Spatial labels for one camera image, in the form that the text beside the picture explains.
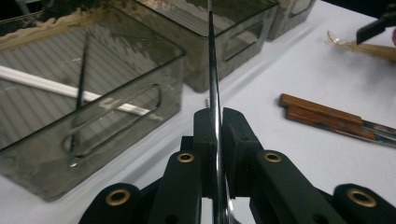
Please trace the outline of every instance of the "white table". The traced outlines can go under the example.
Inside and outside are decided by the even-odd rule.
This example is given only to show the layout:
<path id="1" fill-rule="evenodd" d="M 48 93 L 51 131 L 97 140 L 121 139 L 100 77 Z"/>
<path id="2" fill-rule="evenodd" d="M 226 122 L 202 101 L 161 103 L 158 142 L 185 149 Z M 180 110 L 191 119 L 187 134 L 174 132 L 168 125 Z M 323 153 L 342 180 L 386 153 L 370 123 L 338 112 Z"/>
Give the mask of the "white table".
<path id="1" fill-rule="evenodd" d="M 396 150 L 284 119 L 282 92 L 373 122 L 396 127 L 396 63 L 336 49 L 327 30 L 348 39 L 374 19 L 317 1 L 308 20 L 273 42 L 220 82 L 221 105 L 241 111 L 266 149 L 286 154 L 311 183 L 332 193 L 340 184 L 372 189 L 396 205 Z M 392 46 L 390 30 L 367 43 Z M 0 177 L 2 223 L 78 223 L 103 188 L 119 182 L 143 188 L 162 176 L 182 135 L 192 135 L 193 113 L 208 93 L 187 86 L 181 111 L 60 200 L 45 203 Z M 204 200 L 203 223 L 210 223 Z M 253 223 L 248 199 L 234 203 L 236 217 Z"/>

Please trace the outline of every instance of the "knife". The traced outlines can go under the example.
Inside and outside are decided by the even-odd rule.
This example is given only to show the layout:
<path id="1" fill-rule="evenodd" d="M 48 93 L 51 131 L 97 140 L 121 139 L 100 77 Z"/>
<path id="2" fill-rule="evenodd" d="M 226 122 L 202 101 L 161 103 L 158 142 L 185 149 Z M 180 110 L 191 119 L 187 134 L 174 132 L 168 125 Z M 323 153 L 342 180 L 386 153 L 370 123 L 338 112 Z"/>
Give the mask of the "knife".
<path id="1" fill-rule="evenodd" d="M 361 140 L 396 147 L 396 130 L 364 120 L 347 112 L 319 105 L 282 93 L 279 105 L 285 107 L 286 119 Z"/>

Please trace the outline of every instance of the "thin black rod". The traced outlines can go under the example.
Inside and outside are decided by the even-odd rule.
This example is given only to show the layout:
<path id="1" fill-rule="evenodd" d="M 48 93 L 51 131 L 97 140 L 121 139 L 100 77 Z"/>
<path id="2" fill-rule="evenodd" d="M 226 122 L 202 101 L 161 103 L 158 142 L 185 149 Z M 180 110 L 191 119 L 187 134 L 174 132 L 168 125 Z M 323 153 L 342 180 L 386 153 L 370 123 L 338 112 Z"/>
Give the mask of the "thin black rod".
<path id="1" fill-rule="evenodd" d="M 79 72 L 79 81 L 78 81 L 78 94 L 76 101 L 76 110 L 80 109 L 84 104 L 84 84 L 85 84 L 85 65 L 87 61 L 87 51 L 88 46 L 90 44 L 90 34 L 87 32 L 84 38 L 84 47 L 82 50 L 82 58 L 81 58 L 81 67 Z M 79 155 L 80 152 L 80 138 L 79 133 L 75 133 L 72 135 L 70 153 L 73 158 L 69 163 L 69 167 L 75 167 L 78 165 L 78 158 L 75 156 Z"/>

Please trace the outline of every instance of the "plastic tray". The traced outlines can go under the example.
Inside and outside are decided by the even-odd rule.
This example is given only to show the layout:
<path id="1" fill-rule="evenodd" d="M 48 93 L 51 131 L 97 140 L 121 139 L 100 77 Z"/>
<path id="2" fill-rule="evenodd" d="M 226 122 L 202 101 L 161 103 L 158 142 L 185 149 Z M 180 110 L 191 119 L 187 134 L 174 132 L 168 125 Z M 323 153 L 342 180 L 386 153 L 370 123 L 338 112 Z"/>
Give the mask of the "plastic tray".
<path id="1" fill-rule="evenodd" d="M 195 91 L 209 88 L 208 13 L 205 0 L 119 0 L 116 6 L 186 50 L 185 82 Z M 277 2 L 214 1 L 219 79 L 262 49 Z"/>
<path id="2" fill-rule="evenodd" d="M 178 112 L 184 51 L 111 6 L 34 24 L 0 37 L 0 171 L 53 201 Z"/>
<path id="3" fill-rule="evenodd" d="M 316 0 L 278 0 L 279 8 L 268 34 L 273 40 L 304 22 Z"/>

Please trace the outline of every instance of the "brass grommet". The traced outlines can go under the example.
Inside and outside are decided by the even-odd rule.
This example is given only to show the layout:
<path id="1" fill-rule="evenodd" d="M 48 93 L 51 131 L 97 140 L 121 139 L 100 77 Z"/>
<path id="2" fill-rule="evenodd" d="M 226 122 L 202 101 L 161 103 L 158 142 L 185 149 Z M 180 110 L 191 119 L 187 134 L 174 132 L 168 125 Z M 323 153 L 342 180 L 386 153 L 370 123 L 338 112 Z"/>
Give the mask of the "brass grommet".
<path id="1" fill-rule="evenodd" d="M 272 152 L 265 153 L 264 158 L 270 162 L 280 162 L 282 160 L 280 156 Z"/>
<path id="2" fill-rule="evenodd" d="M 346 192 L 347 197 L 354 203 L 357 203 L 364 207 L 375 207 L 376 201 L 371 195 L 360 189 L 349 189 Z"/>
<path id="3" fill-rule="evenodd" d="M 131 193 L 126 189 L 115 189 L 111 191 L 106 197 L 106 203 L 111 206 L 118 206 L 126 203 L 131 197 Z"/>
<path id="4" fill-rule="evenodd" d="M 190 162 L 194 160 L 194 156 L 190 153 L 182 153 L 177 156 L 177 160 L 181 162 Z"/>

